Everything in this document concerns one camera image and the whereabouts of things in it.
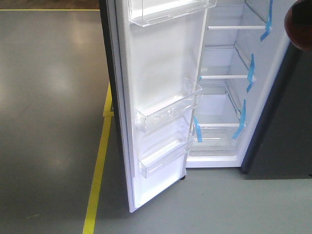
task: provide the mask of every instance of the blue tape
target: blue tape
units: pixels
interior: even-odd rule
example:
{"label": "blue tape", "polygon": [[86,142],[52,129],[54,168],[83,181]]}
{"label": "blue tape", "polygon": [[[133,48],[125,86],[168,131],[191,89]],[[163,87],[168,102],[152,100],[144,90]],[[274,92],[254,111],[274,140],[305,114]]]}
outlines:
{"label": "blue tape", "polygon": [[273,14],[273,0],[270,0],[269,16],[267,25],[265,27],[265,33],[260,37],[260,41],[263,41],[272,31],[272,14]]}
{"label": "blue tape", "polygon": [[255,65],[254,65],[254,54],[252,54],[252,62],[250,63],[250,67],[249,67],[249,72],[248,72],[248,76],[247,79],[249,81],[249,86],[247,87],[247,93],[251,90],[254,82],[253,82],[253,77],[254,77],[254,70],[255,70]]}
{"label": "blue tape", "polygon": [[238,130],[233,135],[232,139],[238,138],[238,136],[240,135],[240,133],[243,131],[243,129],[245,127],[245,123],[246,123],[246,100],[244,100],[244,105],[243,105],[242,113],[240,115]]}
{"label": "blue tape", "polygon": [[203,142],[203,138],[201,136],[201,129],[198,123],[197,118],[194,116],[194,124],[195,124],[195,129],[196,129],[196,134],[197,134],[197,141],[198,142]]}

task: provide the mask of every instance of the gray concrete floor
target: gray concrete floor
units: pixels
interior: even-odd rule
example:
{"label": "gray concrete floor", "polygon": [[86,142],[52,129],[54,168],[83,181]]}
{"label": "gray concrete floor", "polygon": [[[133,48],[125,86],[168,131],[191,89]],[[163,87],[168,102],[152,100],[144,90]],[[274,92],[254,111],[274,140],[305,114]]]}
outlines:
{"label": "gray concrete floor", "polygon": [[98,0],[1,0],[0,9],[99,9]]}
{"label": "gray concrete floor", "polygon": [[[0,12],[0,233],[82,232],[107,88],[99,12]],[[96,234],[310,234],[312,180],[188,170],[130,214],[114,122]]]}
{"label": "gray concrete floor", "polygon": [[0,22],[0,233],[81,233],[108,85],[99,12]]}

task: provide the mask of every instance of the door shelf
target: door shelf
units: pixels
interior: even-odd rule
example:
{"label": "door shelf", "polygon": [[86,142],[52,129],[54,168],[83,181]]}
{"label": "door shelf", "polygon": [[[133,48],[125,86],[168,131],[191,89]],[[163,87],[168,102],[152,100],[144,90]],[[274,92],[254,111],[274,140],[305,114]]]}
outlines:
{"label": "door shelf", "polygon": [[211,10],[209,30],[262,29],[266,23],[247,4],[218,5]]}
{"label": "door shelf", "polygon": [[232,139],[236,131],[236,127],[201,127],[202,142],[195,133],[190,156],[236,155],[238,139]]}
{"label": "door shelf", "polygon": [[139,159],[140,171],[145,178],[152,176],[166,165],[188,154],[191,150],[193,137],[191,134],[180,132],[173,137],[169,137],[168,141],[165,142],[165,146],[156,145],[146,153],[147,156]]}
{"label": "door shelf", "polygon": [[231,79],[248,77],[248,66],[235,47],[205,47],[202,79]]}
{"label": "door shelf", "polygon": [[130,21],[141,27],[215,7],[217,0],[129,0]]}
{"label": "door shelf", "polygon": [[203,80],[195,116],[200,127],[239,127],[240,111],[225,81]]}
{"label": "door shelf", "polygon": [[201,87],[191,79],[185,79],[184,89],[171,100],[152,108],[136,110],[136,126],[144,133],[151,132],[186,111],[198,106]]}

